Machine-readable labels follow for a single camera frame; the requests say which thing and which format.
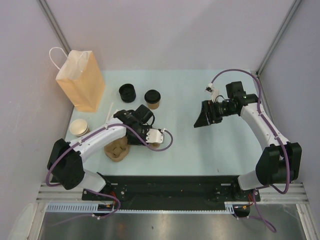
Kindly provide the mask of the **brown paper coffee cup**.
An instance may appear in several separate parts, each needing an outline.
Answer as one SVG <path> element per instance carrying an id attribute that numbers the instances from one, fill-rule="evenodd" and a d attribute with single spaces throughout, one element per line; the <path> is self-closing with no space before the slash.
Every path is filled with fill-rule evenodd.
<path id="1" fill-rule="evenodd" d="M 151 110 L 156 110 L 159 106 L 160 106 L 160 101 L 158 100 L 157 102 L 153 101 L 153 102 L 149 102 L 147 101 L 147 107 Z"/>

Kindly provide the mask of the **black plastic cup lid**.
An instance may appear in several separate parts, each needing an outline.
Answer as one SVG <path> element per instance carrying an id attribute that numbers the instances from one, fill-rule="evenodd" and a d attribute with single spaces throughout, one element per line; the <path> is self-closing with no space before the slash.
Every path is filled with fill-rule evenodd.
<path id="1" fill-rule="evenodd" d="M 155 90 L 155 89 L 150 89 L 148 90 L 145 95 L 144 95 L 144 100 L 146 102 L 157 102 L 161 100 L 161 94 Z"/>

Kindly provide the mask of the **brown paper bag white handles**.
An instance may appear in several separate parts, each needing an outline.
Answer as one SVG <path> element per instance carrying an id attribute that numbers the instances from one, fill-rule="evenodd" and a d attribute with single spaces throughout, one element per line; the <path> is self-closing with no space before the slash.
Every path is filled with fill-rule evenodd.
<path id="1" fill-rule="evenodd" d="M 58 69 L 56 82 L 77 111 L 97 112 L 106 84 L 94 52 L 71 50 L 68 54 L 62 53 L 66 60 L 61 67 L 50 58 Z"/>

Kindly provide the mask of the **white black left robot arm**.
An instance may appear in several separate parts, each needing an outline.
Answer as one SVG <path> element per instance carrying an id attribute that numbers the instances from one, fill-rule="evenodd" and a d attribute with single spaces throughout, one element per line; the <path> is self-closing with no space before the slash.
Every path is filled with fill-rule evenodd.
<path id="1" fill-rule="evenodd" d="M 47 164 L 46 184 L 49 187 L 62 185 L 64 189 L 75 187 L 93 191 L 100 200 L 110 196 L 111 188 L 99 173 L 85 170 L 83 163 L 97 150 L 124 138 L 130 146 L 147 143 L 147 133 L 155 119 L 152 111 L 145 105 L 136 110 L 119 110 L 108 123 L 73 141 L 57 140 L 52 148 Z"/>

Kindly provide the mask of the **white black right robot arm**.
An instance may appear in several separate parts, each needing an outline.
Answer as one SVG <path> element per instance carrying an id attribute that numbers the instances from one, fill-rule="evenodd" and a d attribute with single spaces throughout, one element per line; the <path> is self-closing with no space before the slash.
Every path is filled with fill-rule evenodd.
<path id="1" fill-rule="evenodd" d="M 247 94 L 240 81 L 226 85 L 227 99 L 221 102 L 218 101 L 220 92 L 212 83 L 205 91 L 211 99 L 202 101 L 194 128 L 218 124 L 224 117 L 238 115 L 248 124 L 262 149 L 255 169 L 238 176 L 237 184 L 230 188 L 235 200 L 242 201 L 249 190 L 281 183 L 289 185 L 298 178 L 302 147 L 280 133 L 266 115 L 256 94 Z"/>

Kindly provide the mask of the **brown pulp cup carrier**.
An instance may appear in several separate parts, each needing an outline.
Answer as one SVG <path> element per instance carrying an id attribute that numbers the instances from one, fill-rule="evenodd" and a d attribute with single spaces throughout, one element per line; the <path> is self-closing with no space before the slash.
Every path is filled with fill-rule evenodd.
<path id="1" fill-rule="evenodd" d="M 105 155 L 113 162 L 122 161 L 130 152 L 131 145 L 128 144 L 128 138 L 122 137 L 107 144 L 104 147 Z"/>

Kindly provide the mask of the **stack of black cup lids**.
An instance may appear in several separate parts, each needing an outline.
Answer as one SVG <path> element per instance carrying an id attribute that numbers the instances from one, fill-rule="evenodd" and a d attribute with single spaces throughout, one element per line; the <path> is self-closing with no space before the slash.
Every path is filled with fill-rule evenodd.
<path id="1" fill-rule="evenodd" d="M 125 103 L 132 103 L 136 99 L 135 88 L 130 83 L 123 84 L 118 91 L 121 100 Z"/>

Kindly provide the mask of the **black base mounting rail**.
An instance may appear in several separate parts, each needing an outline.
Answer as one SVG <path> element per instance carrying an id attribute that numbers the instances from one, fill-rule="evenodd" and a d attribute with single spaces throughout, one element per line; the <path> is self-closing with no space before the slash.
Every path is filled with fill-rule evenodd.
<path id="1" fill-rule="evenodd" d="M 253 190 L 242 190 L 237 176 L 120 176 L 104 175 L 106 186 L 102 194 L 114 193 L 122 202 L 160 200 L 203 200 L 211 202 L 248 202 L 255 197 Z"/>

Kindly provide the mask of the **left aluminium frame post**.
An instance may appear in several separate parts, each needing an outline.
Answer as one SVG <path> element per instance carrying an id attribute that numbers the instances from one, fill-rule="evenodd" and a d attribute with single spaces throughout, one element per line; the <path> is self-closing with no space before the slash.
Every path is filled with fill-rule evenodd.
<path id="1" fill-rule="evenodd" d="M 44 14 L 45 18 L 47 19 L 51 29 L 53 30 L 53 33 L 55 34 L 58 42 L 60 43 L 62 49 L 66 53 L 70 53 L 71 48 L 70 45 L 58 23 L 56 20 L 56 17 L 54 16 L 54 13 L 52 12 L 48 2 L 46 0 L 36 0 L 38 3 L 40 9 L 42 10 L 42 13 Z"/>

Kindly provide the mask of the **aluminium frame post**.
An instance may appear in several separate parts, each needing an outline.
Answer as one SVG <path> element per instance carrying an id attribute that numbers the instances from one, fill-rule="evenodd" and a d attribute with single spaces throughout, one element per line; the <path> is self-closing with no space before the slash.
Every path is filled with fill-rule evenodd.
<path id="1" fill-rule="evenodd" d="M 291 22 L 293 21 L 295 15 L 297 14 L 299 8 L 303 4 L 304 0 L 294 0 L 286 13 L 283 21 L 280 24 L 270 46 L 267 49 L 261 63 L 259 64 L 255 74 L 258 78 L 260 78 L 261 74 L 263 73 L 265 67 L 267 66 L 268 62 L 270 61 L 272 55 L 274 54 L 277 46 L 281 42 L 283 36 L 285 35 L 287 29 L 289 28 Z"/>
<path id="2" fill-rule="evenodd" d="M 56 17 L 54 16 L 54 13 L 52 12 L 48 2 L 46 0 L 36 0 L 38 3 L 40 9 L 42 10 L 42 13 L 44 14 L 45 18 L 47 19 L 51 29 L 53 30 L 53 33 L 55 34 L 58 42 L 60 43 L 62 49 L 66 53 L 70 53 L 71 48 L 70 45 L 58 23 L 56 20 Z"/>

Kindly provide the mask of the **right aluminium frame post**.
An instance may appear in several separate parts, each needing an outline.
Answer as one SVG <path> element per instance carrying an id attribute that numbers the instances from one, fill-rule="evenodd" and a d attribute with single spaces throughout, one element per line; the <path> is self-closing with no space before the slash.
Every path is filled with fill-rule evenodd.
<path id="1" fill-rule="evenodd" d="M 285 35 L 287 29 L 289 28 L 291 22 L 293 21 L 295 15 L 297 14 L 299 8 L 303 4 L 304 0 L 294 0 L 286 13 L 283 21 L 280 24 L 270 46 L 267 49 L 261 63 L 259 64 L 255 74 L 258 78 L 260 78 L 261 74 L 263 73 L 265 67 L 267 66 L 268 62 L 270 61 L 272 55 L 274 54 L 277 46 L 281 42 L 283 36 Z"/>

